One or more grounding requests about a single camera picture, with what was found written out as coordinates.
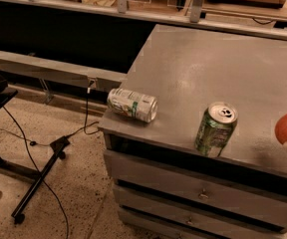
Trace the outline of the grey metal post right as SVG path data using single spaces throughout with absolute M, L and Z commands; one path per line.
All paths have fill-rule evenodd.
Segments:
M 197 23 L 200 20 L 203 0 L 192 0 L 189 21 Z

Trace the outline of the grey low shelf rail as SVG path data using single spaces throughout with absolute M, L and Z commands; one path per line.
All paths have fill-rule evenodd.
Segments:
M 0 51 L 0 71 L 97 91 L 117 88 L 126 74 Z

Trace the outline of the upright green soda can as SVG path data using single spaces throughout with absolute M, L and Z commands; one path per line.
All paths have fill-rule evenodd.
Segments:
M 195 139 L 195 148 L 204 156 L 218 157 L 228 144 L 238 120 L 236 108 L 215 102 L 204 111 Z

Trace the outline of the black stand base leg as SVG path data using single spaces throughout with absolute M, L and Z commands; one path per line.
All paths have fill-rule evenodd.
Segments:
M 65 136 L 62 136 L 55 141 L 53 141 L 50 146 L 53 150 L 53 154 L 49 161 L 46 163 L 44 168 L 38 172 L 37 178 L 34 180 L 33 184 L 30 186 L 28 191 L 25 193 L 11 216 L 14 218 L 15 224 L 22 224 L 25 220 L 25 215 L 23 213 L 25 207 L 39 188 L 39 186 L 44 182 L 44 179 L 46 178 L 47 174 L 55 164 L 58 158 L 65 159 L 66 154 L 64 153 L 64 148 L 68 146 L 70 143 L 68 139 Z

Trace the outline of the white can lying sideways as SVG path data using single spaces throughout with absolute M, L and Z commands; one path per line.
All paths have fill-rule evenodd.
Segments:
M 156 97 L 121 88 L 109 92 L 107 103 L 114 113 L 144 122 L 153 121 L 157 113 Z

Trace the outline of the grey drawer cabinet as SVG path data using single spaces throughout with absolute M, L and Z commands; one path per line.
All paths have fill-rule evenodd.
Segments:
M 287 232 L 287 41 L 156 26 L 100 127 L 122 221 L 173 239 Z

